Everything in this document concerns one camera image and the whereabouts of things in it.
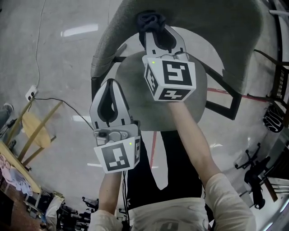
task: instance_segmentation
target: wall socket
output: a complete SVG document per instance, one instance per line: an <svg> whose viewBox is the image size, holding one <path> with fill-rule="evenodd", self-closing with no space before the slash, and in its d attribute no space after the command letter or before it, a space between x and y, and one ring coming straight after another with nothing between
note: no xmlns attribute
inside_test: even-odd
<svg viewBox="0 0 289 231"><path fill-rule="evenodd" d="M38 89L36 88L35 85L32 85L29 91L26 93L25 98L27 101L30 101L33 96L35 96L38 92Z"/></svg>

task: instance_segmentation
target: black cable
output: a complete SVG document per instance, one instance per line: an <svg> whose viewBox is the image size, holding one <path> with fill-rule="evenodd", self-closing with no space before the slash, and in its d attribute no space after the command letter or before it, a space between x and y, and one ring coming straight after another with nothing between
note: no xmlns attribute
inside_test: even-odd
<svg viewBox="0 0 289 231"><path fill-rule="evenodd" d="M0 138L2 138L2 136L4 136L4 134L6 133L7 130L8 130L8 127L6 128L6 130L4 131L4 133L0 136Z"/></svg>
<svg viewBox="0 0 289 231"><path fill-rule="evenodd" d="M128 227L130 227L130 215L128 213L128 205L127 205L127 198L126 198L126 171L122 172L123 180L122 180L122 198L123 198L123 204L125 207L126 212L126 219L128 222Z"/></svg>
<svg viewBox="0 0 289 231"><path fill-rule="evenodd" d="M31 106L32 106L32 103L30 104L30 106L29 106L29 108L28 108L28 111L30 110Z"/></svg>
<svg viewBox="0 0 289 231"><path fill-rule="evenodd" d="M74 109L72 106L70 106L70 105L69 105L67 102L65 102L64 100L62 100L62 99L56 99L56 98L52 98L52 97L50 97L50 98L45 98L45 99L43 99L43 98L34 98L34 99L36 99L36 100L49 100L49 99L54 99L54 100L58 100L58 101L64 102L68 107L70 107L71 109L73 109L73 110L88 124L88 126L89 126L92 130L94 130L93 127L89 124L89 122L88 122L78 111L76 111L76 109Z"/></svg>

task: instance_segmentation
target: human arm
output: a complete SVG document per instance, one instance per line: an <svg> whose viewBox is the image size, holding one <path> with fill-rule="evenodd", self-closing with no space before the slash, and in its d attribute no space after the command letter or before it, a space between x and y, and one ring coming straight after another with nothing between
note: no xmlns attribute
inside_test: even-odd
<svg viewBox="0 0 289 231"><path fill-rule="evenodd" d="M213 161L208 142L185 103L170 102L168 107L190 161L205 188L208 180L221 172Z"/></svg>
<svg viewBox="0 0 289 231"><path fill-rule="evenodd" d="M121 186L121 172L105 174L99 189L99 208L91 214L89 231L121 231L122 224L114 216Z"/></svg>
<svg viewBox="0 0 289 231"><path fill-rule="evenodd" d="M117 207L119 189L121 186L121 173L105 174L99 189L99 209L114 214Z"/></svg>
<svg viewBox="0 0 289 231"><path fill-rule="evenodd" d="M168 106L190 161L205 188L206 203L216 221L215 230L256 230L254 215L214 163L209 145L186 105L171 102Z"/></svg>

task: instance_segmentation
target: gray floor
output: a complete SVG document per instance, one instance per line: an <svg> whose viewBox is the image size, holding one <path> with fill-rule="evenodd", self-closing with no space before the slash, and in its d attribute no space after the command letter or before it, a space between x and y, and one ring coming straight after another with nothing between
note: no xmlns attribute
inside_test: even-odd
<svg viewBox="0 0 289 231"><path fill-rule="evenodd" d="M35 61L40 14L44 0L4 0L0 13L0 103L10 102L15 107L14 117L27 103L25 94L37 83ZM98 41L112 19L121 0L46 0L40 26L37 60L40 70L37 97L58 97L66 100L82 115L89 116L91 104L90 64ZM264 27L257 49L276 57L276 31L274 18L263 1ZM92 32L83 32L89 28ZM177 28L183 36L187 51L221 74L223 68L215 49L203 38ZM123 55L143 50L138 36L127 41ZM109 73L113 78L117 66ZM254 53L248 69L246 92L264 96L271 86L274 65ZM231 97L214 89L222 89L208 77L208 99L230 105ZM36 101L31 111L39 118L56 104L54 100ZM254 150L267 131L262 122L267 103L243 98L236 120L231 121L210 110L205 110L199 122L217 165L228 176L234 187L243 184L242 171L234 164L246 149ZM103 178L100 167L87 166L99 163L93 151L95 140L91 129L69 107L62 105L47 128L57 138L31 164L32 175L44 187L65 196L66 203L82 210L81 197L96 199ZM143 133L149 159L152 150L152 132ZM17 137L19 152L26 135ZM163 142L157 135L153 156L153 174L159 188L167 184L167 166Z"/></svg>

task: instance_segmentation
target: clothing pile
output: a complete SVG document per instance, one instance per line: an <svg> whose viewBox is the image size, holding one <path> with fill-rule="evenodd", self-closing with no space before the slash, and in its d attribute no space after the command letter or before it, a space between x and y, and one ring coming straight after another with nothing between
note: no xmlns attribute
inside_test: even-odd
<svg viewBox="0 0 289 231"><path fill-rule="evenodd" d="M0 154L0 169L7 183L13 185L18 191L22 191L24 194L29 196L33 195L31 185L16 168L8 163L2 154Z"/></svg>

